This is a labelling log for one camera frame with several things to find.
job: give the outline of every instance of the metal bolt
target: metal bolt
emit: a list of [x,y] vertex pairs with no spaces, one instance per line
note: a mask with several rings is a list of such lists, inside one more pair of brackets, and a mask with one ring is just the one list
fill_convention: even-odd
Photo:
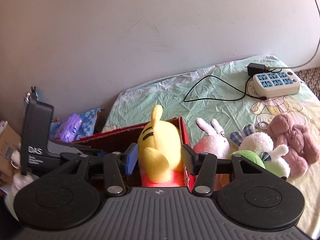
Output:
[[200,194],[206,194],[210,192],[210,188],[207,186],[197,186],[195,187],[195,192]]
[[112,194],[119,194],[123,191],[123,188],[120,186],[110,186],[107,188],[107,191]]

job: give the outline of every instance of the white bunny plush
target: white bunny plush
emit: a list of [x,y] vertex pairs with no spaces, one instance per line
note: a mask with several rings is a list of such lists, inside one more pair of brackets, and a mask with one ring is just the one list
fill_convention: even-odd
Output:
[[196,153],[208,152],[214,154],[218,159],[226,159],[230,154],[230,145],[225,136],[224,130],[216,119],[211,120],[211,125],[205,120],[196,118],[197,126],[207,133],[194,145],[193,150]]
[[243,128],[242,136],[240,131],[233,131],[230,139],[239,147],[239,150],[250,150],[256,153],[263,161],[266,170],[278,177],[289,177],[290,167],[281,158],[288,153],[288,146],[281,144],[275,149],[273,140],[264,132],[255,132],[254,126],[248,124]]

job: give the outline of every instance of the cardboard box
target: cardboard box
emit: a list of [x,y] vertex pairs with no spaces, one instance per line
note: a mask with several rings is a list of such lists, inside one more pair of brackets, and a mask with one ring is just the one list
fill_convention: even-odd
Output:
[[[189,144],[189,136],[182,117],[177,117],[168,122],[175,125],[180,131],[180,138],[182,144]],[[105,152],[125,152],[131,143],[136,143],[138,137],[147,123],[141,123],[105,133],[97,133],[89,137],[85,137],[77,141],[77,143],[83,145],[89,145],[92,148],[101,149]],[[124,183],[129,187],[140,187],[141,178],[139,170],[135,170],[130,176],[123,176]],[[192,189],[195,182],[195,178],[188,174],[185,169],[185,184],[188,189]],[[103,187],[103,184],[97,182],[94,183],[97,188]]]
[[19,149],[20,136],[7,124],[0,134],[0,180],[11,184],[14,167],[11,154]]

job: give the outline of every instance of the blue floral pillow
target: blue floral pillow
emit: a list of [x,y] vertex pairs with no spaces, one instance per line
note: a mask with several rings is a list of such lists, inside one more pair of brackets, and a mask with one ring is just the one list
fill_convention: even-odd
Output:
[[[87,112],[79,114],[79,116],[82,119],[82,125],[80,126],[80,128],[78,130],[78,133],[76,135],[75,140],[79,140],[80,138],[93,135],[94,126],[97,121],[97,113],[101,109],[102,108],[95,108],[95,109],[92,109]],[[58,121],[58,122],[52,122],[50,124],[50,131],[49,131],[49,138],[50,139],[53,138],[53,136],[56,133],[56,130],[59,128],[61,123],[62,123],[62,121]]]

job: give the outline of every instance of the yellow plush toy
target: yellow plush toy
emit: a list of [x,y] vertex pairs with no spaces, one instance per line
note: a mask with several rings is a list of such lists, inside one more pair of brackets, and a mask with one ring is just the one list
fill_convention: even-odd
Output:
[[161,121],[161,116],[162,106],[155,105],[151,122],[144,127],[138,139],[143,187],[156,187],[154,183],[169,183],[175,186],[175,180],[181,179],[175,172],[182,173],[183,179],[179,130],[172,123]]

